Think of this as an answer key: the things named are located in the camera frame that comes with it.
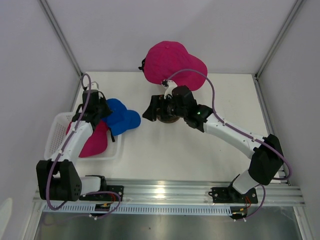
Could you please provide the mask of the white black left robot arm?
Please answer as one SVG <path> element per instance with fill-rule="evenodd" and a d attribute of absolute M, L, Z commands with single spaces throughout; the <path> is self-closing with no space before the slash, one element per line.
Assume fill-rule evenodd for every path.
<path fill-rule="evenodd" d="M 75 164 L 101 119 L 111 113 L 99 90 L 87 89 L 82 93 L 82 104 L 72 117 L 62 143 L 48 160 L 40 160 L 36 165 L 41 199 L 75 202 L 89 193 L 99 201 L 107 197 L 108 187 L 102 184 L 102 178 L 97 175 L 80 177 Z"/>

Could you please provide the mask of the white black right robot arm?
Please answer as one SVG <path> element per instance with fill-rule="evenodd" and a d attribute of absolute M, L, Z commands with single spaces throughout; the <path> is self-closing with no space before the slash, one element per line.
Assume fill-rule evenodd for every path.
<path fill-rule="evenodd" d="M 247 170 L 237 176 L 228 188 L 233 202 L 241 201 L 251 189 L 267 186 L 284 163 L 279 139 L 241 130 L 218 118 L 217 113 L 206 105 L 198 104 L 187 86 L 177 86 L 171 92 L 153 95 L 143 118 L 166 123 L 183 119 L 186 124 L 202 133 L 213 135 L 238 149 L 250 159 Z"/>

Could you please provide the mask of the pink cap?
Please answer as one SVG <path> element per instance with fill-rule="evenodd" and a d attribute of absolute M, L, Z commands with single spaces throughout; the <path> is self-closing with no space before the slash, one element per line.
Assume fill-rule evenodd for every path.
<path fill-rule="evenodd" d="M 151 47 L 138 69 L 152 84 L 169 79 L 191 91 L 200 89 L 208 76 L 206 64 L 177 41 L 161 41 Z"/>
<path fill-rule="evenodd" d="M 72 122 L 61 149 L 65 158 L 73 161 L 103 153 L 108 146 L 108 130 L 102 120 L 95 128 L 89 122 Z"/>

